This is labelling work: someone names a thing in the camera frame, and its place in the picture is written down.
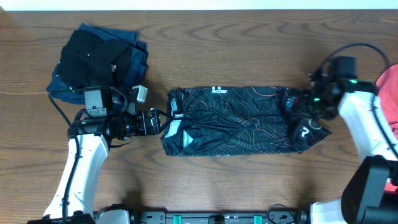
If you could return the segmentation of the black shirt with orange lines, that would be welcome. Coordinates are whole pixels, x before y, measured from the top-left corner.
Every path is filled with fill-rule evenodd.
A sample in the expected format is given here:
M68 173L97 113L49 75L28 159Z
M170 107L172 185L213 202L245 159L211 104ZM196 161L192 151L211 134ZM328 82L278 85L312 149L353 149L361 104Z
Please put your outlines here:
M309 93L283 86L201 86L168 94L168 156L301 153L331 134L306 109Z

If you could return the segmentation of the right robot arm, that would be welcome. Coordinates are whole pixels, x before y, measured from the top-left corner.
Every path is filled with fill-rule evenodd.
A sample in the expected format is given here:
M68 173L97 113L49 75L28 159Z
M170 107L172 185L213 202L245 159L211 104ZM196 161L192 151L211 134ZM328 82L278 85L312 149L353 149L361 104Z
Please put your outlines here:
M345 121L361 161L342 196L315 202L297 223L397 223L397 140L382 112L378 89L356 76L353 57L329 56L327 73L312 76L306 109L317 118Z

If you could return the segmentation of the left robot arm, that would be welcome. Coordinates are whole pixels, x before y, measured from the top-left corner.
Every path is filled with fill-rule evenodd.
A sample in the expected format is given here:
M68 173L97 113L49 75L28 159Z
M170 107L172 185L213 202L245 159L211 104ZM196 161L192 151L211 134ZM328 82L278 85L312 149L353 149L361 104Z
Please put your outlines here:
M124 93L113 86L84 88L85 108L68 120L68 158L58 189L37 223L140 223L139 212L125 205L95 211L98 179L113 139L161 133L174 117L152 108L138 113L143 86Z

